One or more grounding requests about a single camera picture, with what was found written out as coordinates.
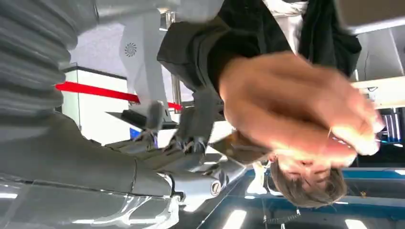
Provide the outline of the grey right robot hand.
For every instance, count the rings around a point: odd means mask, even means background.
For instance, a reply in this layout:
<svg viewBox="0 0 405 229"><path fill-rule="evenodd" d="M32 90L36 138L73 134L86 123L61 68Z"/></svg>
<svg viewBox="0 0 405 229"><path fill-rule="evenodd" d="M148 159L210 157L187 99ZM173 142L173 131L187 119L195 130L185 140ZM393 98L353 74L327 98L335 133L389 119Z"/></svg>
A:
<svg viewBox="0 0 405 229"><path fill-rule="evenodd" d="M6 116L0 126L3 229L168 229L180 206L217 197L246 167L208 154L216 108L200 91L166 147L155 146L164 107L151 102L145 130L106 146L85 139L59 112Z"/></svg>

